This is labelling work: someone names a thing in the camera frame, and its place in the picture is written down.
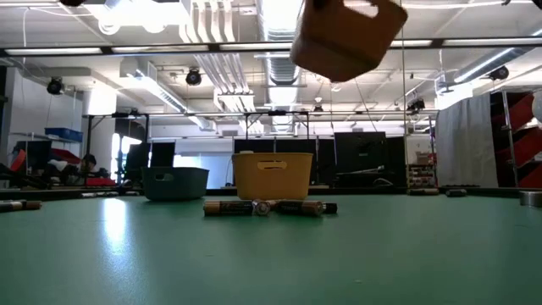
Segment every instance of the yellow basket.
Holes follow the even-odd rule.
[[[311,153],[238,153],[233,156],[237,196],[253,199],[305,199]]]

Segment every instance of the white curtain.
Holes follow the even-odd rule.
[[[439,186],[498,187],[489,93],[440,110],[436,146]]]

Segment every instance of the blue box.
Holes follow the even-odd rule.
[[[83,133],[80,131],[71,130],[69,128],[46,128],[46,135],[57,136],[61,140],[70,140],[76,142],[83,142]]]

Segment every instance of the gray basket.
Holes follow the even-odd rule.
[[[199,168],[143,168],[145,197],[153,201],[190,200],[205,196],[209,171]]]

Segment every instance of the green table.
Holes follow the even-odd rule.
[[[202,200],[143,197],[0,214],[0,304],[542,303],[542,210],[314,198],[339,214],[203,218]]]

